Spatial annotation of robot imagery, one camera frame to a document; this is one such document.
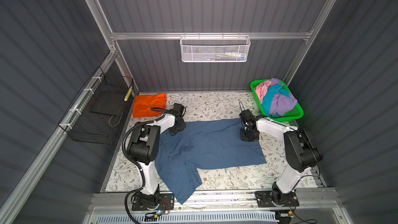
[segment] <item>leaf pattern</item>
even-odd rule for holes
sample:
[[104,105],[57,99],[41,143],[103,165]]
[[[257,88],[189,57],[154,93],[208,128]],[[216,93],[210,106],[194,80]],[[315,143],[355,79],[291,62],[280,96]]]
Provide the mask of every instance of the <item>leaf pattern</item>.
[[[226,118],[239,118],[239,102],[245,109],[250,109],[254,116],[260,111],[251,92],[236,93],[168,93],[166,108],[172,108],[174,103],[186,107],[184,120],[211,121]],[[138,121],[148,121],[153,118],[131,118],[127,129]],[[286,167],[285,146],[283,140],[277,140],[268,134],[260,134],[260,146],[267,163],[257,166],[242,166],[224,169],[201,170],[202,185],[197,190],[212,189],[270,189],[272,183],[282,175]],[[156,173],[160,190],[168,191],[167,186]],[[112,168],[111,176],[105,191],[130,191],[141,186],[140,175],[120,149]],[[316,187],[313,177],[305,177],[297,187]]]

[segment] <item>red wire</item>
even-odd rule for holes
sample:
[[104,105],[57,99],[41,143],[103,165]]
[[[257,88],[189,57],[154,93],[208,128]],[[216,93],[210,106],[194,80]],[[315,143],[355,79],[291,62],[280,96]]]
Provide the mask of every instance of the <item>red wire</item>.
[[169,202],[166,202],[167,203],[167,205],[169,205],[169,211],[170,211],[170,204],[169,204]]
[[162,203],[163,203],[163,212],[162,212],[162,214],[164,214],[164,210],[166,209],[166,205],[164,205],[164,201],[162,201]]
[[[289,198],[289,199],[291,199],[291,198]],[[291,199],[293,202],[295,202],[293,199]],[[290,203],[290,205],[292,205],[292,207],[293,207],[293,204],[289,201],[289,203]],[[295,209],[294,210],[296,210],[296,206],[295,206]],[[293,210],[293,211],[294,211]]]

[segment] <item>ventilation grille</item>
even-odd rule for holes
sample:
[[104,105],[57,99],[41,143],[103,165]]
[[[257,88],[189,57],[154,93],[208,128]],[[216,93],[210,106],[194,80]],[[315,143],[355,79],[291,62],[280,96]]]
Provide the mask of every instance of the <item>ventilation grille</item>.
[[[279,222],[275,213],[270,211],[217,211],[217,212],[172,212],[158,217],[157,221],[144,221],[145,214],[132,214],[140,223],[200,223],[200,222],[243,222],[243,221],[268,221]],[[130,224],[132,221],[127,214],[99,214],[97,224]]]

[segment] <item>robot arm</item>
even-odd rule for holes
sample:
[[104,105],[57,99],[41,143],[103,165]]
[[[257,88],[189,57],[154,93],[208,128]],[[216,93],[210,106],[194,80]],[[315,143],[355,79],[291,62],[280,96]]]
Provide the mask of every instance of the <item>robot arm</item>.
[[298,127],[275,122],[263,115],[254,117],[250,110],[244,110],[239,115],[244,124],[241,130],[243,141],[259,139],[259,133],[265,132],[285,142],[287,165],[281,177],[272,186],[272,201],[283,205],[292,197],[294,188],[317,162],[322,160],[322,154],[316,147],[313,135]]
[[167,129],[174,134],[186,127],[182,118],[185,114],[185,107],[181,104],[174,104],[172,110],[167,110],[164,113],[162,119],[134,129],[126,144],[128,155],[141,166],[145,186],[141,190],[140,197],[147,207],[156,206],[159,203],[159,185],[156,181],[154,160],[159,151],[160,134]]
[[310,132],[298,127],[288,126],[275,122],[270,118],[257,120],[258,131],[268,133],[285,142],[287,166],[281,177],[276,181],[276,186],[283,194],[294,190],[300,179],[318,161],[322,160],[322,154],[316,147],[316,142]]

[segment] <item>pink cloth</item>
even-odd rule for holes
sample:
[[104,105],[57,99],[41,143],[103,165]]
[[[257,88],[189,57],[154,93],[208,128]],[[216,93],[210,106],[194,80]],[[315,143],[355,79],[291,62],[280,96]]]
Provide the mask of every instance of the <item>pink cloth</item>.
[[254,91],[257,94],[258,99],[260,100],[260,103],[263,103],[263,98],[266,95],[268,91],[268,87],[271,86],[271,81],[263,81],[260,84],[257,85],[257,87],[254,89]]

